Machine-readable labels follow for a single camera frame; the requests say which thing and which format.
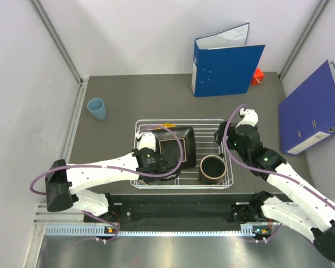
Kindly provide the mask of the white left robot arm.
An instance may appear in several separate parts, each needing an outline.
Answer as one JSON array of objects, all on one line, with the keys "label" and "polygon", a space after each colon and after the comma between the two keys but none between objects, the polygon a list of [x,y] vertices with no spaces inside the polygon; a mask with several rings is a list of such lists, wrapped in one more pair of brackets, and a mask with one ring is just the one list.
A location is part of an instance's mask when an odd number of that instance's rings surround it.
[{"label": "white left robot arm", "polygon": [[47,211],[74,208],[107,222],[114,218],[116,209],[108,195],[94,193],[91,188],[118,181],[152,183],[178,175],[183,158],[181,142],[177,143],[177,154],[164,157],[153,132],[138,133],[136,138],[138,147],[115,159],[81,165],[56,161],[45,178]]}]

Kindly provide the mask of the white wire dish rack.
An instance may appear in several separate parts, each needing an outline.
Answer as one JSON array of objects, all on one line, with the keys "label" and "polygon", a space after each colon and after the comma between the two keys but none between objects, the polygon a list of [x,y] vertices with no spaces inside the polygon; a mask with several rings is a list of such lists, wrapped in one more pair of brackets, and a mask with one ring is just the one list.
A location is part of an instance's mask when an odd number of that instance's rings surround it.
[{"label": "white wire dish rack", "polygon": [[[138,134],[143,129],[147,132],[155,130],[160,124],[172,123],[176,126],[191,126],[194,130],[195,144],[197,150],[197,164],[191,169],[181,169],[180,174],[174,180],[170,181],[157,181],[154,184],[145,184],[142,180],[131,181],[131,185],[137,189],[190,189],[190,190],[222,190],[231,187],[234,183],[232,161],[225,151],[224,146],[217,145],[214,142],[214,134],[217,132],[220,123],[223,120],[218,119],[139,119],[135,123],[135,134]],[[170,132],[178,141],[179,139],[172,133],[169,128],[161,126],[160,129]],[[198,181],[198,171],[201,160],[207,155],[224,154],[224,162],[227,165],[227,173],[222,181],[217,185],[202,185]]]}]

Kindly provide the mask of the light blue cup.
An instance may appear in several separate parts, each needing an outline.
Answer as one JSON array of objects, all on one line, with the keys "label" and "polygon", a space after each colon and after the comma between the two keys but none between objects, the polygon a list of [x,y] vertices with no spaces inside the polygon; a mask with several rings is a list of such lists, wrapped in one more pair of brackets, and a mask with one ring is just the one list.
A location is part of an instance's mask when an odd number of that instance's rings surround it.
[{"label": "light blue cup", "polygon": [[87,104],[87,109],[96,120],[104,121],[107,118],[107,109],[100,98],[91,99]]}]

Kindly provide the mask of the black square plate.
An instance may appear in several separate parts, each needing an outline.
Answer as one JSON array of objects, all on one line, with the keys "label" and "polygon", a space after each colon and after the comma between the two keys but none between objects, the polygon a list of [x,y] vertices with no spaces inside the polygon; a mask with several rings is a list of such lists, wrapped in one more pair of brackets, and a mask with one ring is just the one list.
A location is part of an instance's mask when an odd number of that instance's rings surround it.
[{"label": "black square plate", "polygon": [[195,144],[194,130],[191,126],[177,126],[170,128],[177,139],[168,131],[163,129],[152,130],[156,138],[157,151],[162,155],[169,165],[176,165],[182,152],[181,169],[191,169],[197,164],[197,150]]}]

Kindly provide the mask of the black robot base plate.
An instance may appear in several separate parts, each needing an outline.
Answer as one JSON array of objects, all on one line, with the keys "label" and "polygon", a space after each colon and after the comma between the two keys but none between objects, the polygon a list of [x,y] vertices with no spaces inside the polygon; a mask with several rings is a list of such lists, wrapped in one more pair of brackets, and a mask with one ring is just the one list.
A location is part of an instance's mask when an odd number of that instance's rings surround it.
[{"label": "black robot base plate", "polygon": [[218,219],[245,224],[267,222],[254,206],[253,194],[137,194],[109,195],[113,212],[101,219],[121,223],[142,223],[145,219]]}]

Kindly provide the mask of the yellow plate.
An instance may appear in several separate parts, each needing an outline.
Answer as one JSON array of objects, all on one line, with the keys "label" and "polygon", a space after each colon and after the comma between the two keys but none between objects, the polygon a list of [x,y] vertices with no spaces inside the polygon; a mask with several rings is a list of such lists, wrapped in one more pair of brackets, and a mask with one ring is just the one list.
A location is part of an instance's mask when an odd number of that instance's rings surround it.
[{"label": "yellow plate", "polygon": [[176,127],[176,125],[175,125],[175,124],[172,124],[172,123],[163,123],[163,124],[160,124],[160,125],[158,125],[157,127],[155,127],[155,129],[156,129],[156,130],[157,130],[157,129],[160,129],[161,126],[163,126],[163,127],[165,127],[165,128],[174,128],[174,127]]}]

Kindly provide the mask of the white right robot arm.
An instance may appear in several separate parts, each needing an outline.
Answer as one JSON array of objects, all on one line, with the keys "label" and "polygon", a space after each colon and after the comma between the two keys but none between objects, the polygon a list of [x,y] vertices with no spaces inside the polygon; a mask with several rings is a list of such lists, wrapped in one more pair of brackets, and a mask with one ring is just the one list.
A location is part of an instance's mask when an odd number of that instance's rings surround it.
[{"label": "white right robot arm", "polygon": [[249,213],[256,221],[273,219],[303,235],[317,251],[335,262],[335,202],[303,179],[276,151],[265,147],[258,132],[258,114],[245,104],[232,113],[240,121],[223,121],[215,133],[215,143],[223,145],[237,165],[276,187],[296,206],[276,196],[260,192],[250,200]]}]

